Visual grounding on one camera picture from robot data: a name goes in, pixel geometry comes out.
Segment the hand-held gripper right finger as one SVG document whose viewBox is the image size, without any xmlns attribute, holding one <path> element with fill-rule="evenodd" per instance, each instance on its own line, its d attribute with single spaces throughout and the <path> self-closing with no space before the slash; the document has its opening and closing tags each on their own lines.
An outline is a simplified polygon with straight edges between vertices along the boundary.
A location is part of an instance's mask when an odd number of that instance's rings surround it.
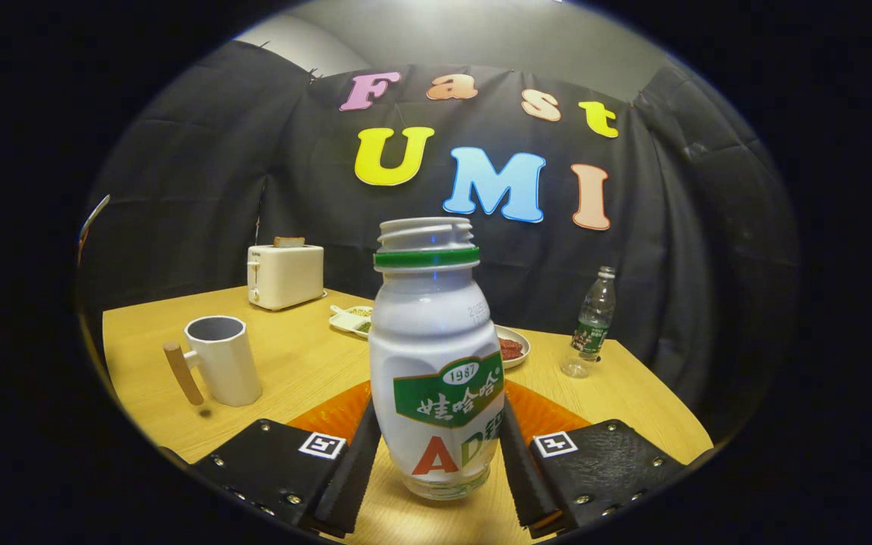
<svg viewBox="0 0 872 545">
<path fill-rule="evenodd" d="M 513 381 L 504 394 L 506 479 L 533 538 L 621 518 L 691 472 L 619 419 L 590 423 Z"/>
</svg>

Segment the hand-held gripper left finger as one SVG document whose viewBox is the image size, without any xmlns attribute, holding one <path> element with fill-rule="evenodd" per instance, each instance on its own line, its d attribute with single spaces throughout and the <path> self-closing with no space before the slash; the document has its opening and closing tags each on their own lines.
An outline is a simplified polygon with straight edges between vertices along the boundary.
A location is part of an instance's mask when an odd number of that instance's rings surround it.
<svg viewBox="0 0 872 545">
<path fill-rule="evenodd" d="M 263 517 L 344 538 L 356 527 L 380 439 L 363 381 L 288 423 L 253 421 L 189 469 Z"/>
</svg>

